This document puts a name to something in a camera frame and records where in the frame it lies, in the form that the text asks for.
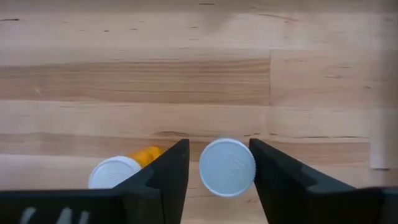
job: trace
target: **wood grain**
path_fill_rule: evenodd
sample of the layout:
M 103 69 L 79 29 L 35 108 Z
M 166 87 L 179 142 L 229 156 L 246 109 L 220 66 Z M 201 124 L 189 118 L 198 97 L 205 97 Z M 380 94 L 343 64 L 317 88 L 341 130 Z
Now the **wood grain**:
M 269 60 L 0 68 L 3 99 L 267 105 Z
M 368 166 L 369 144 L 353 143 L 286 143 L 262 139 L 281 151 L 310 165 Z M 162 149 L 177 140 L 117 138 L 65 134 L 1 134 L 1 153 L 15 155 L 112 157 L 126 155 L 147 146 Z M 190 141 L 190 159 L 199 161 L 200 154 L 211 140 Z
M 1 100 L 0 105 L 0 134 L 369 141 L 369 115 L 362 110 L 26 100 Z
M 397 106 L 397 53 L 272 51 L 271 105 L 362 109 Z
M 26 5 L 2 0 L 2 18 L 19 21 L 2 23 L 0 43 L 16 48 L 362 49 L 379 40 L 369 26 L 373 7 L 370 1 L 342 0 L 40 0 Z

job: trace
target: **wooden surface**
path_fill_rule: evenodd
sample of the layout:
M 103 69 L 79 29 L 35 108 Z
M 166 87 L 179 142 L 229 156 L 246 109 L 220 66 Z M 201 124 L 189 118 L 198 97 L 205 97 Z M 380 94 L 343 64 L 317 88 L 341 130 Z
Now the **wooden surface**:
M 220 137 L 397 184 L 369 170 L 398 167 L 397 27 L 394 0 L 0 0 L 0 189 L 85 187 L 105 157 L 189 138 L 183 222 L 262 223 L 253 189 L 200 183 Z

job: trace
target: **white bottle cap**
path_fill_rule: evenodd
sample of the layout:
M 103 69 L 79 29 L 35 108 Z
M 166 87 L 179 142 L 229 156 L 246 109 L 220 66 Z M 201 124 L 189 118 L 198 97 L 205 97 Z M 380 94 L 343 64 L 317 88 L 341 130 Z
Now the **white bottle cap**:
M 218 139 L 207 145 L 199 160 L 200 178 L 206 188 L 221 197 L 236 197 L 254 181 L 256 163 L 250 150 L 234 139 Z
M 93 170 L 88 181 L 89 189 L 111 189 L 141 170 L 141 166 L 126 156 L 106 159 Z

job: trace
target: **white plastic cap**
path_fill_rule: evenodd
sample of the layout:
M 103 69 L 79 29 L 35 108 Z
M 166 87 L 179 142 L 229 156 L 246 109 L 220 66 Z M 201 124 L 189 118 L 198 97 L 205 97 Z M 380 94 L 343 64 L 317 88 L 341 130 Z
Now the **white plastic cap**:
M 111 189 L 141 170 L 141 166 L 126 156 L 106 159 L 93 170 L 88 181 L 89 189 Z
M 207 145 L 199 160 L 200 178 L 221 197 L 236 197 L 254 181 L 256 163 L 250 150 L 235 139 L 218 139 Z

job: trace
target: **white object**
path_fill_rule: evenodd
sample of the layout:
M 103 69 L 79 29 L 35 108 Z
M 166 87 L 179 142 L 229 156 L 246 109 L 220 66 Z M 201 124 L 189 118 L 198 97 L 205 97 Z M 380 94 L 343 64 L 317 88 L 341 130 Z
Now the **white object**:
M 199 160 L 200 178 L 221 197 L 236 197 L 254 181 L 256 163 L 250 150 L 235 139 L 218 139 L 207 145 Z
M 88 181 L 89 189 L 111 189 L 141 170 L 141 166 L 126 156 L 115 156 L 98 164 Z

